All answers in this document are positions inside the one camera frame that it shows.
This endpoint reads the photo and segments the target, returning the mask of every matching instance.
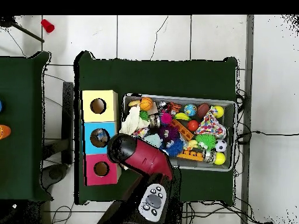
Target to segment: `shape sorter box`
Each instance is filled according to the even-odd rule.
[[[84,141],[86,155],[107,154],[107,145],[98,148],[91,143],[91,134],[96,129],[103,129],[110,138],[117,134],[117,122],[85,122],[84,123]]]
[[[101,113],[95,113],[93,102],[99,99],[103,108]],[[83,120],[87,122],[114,122],[118,116],[118,98],[113,90],[83,90],[82,91]]]
[[[117,184],[119,177],[121,175],[121,167],[112,163],[106,154],[101,155],[86,155],[86,176],[85,185],[86,186],[99,186],[106,184]],[[99,163],[104,163],[109,167],[107,174],[104,176],[98,176],[96,174],[96,166]]]

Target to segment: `yellow cube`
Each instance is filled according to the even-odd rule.
[[[114,122],[118,116],[118,98],[113,90],[83,90],[84,122]]]

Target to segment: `gray plastic bin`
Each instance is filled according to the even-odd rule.
[[[224,115],[218,119],[219,123],[225,126],[228,130],[225,141],[228,146],[224,155],[226,161],[222,165],[209,164],[206,162],[198,162],[195,160],[182,159],[179,157],[170,157],[171,164],[173,166],[179,165],[182,169],[196,169],[196,170],[210,170],[210,171],[219,171],[227,172],[233,168],[234,157],[235,157],[235,140],[237,137],[237,121],[238,121],[238,108],[236,102],[229,100],[207,100],[207,99],[195,99],[195,98],[184,98],[184,97],[170,97],[170,96],[157,96],[157,95],[148,95],[148,94],[131,94],[128,93],[123,97],[123,112],[121,115],[122,121],[124,121],[129,112],[128,103],[132,100],[139,100],[141,97],[150,97],[154,102],[174,102],[181,104],[181,112],[183,112],[184,106],[193,103],[199,106],[202,103],[207,103],[210,106],[222,106],[224,108]],[[192,119],[197,121],[199,117],[193,116]],[[187,121],[180,121],[181,124],[186,126]]]

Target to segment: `green table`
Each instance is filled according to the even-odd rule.
[[[236,101],[235,58],[226,61],[126,61],[97,60],[87,51],[81,52],[74,63],[75,107],[79,164],[76,165],[75,191],[79,203],[120,200],[137,178],[131,170],[123,171],[115,185],[84,186],[82,133],[79,128],[79,90],[114,90],[119,95],[119,107],[126,93],[194,97]],[[181,201],[223,200],[232,205],[233,170],[229,172],[183,170]]]
[[[11,135],[0,140],[0,199],[39,200],[51,197],[40,186],[42,161],[41,76],[49,53],[31,58],[0,57],[0,124]]]

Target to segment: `red cup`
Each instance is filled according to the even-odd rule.
[[[51,33],[55,29],[54,25],[45,19],[41,20],[40,24],[44,27],[47,33]]]

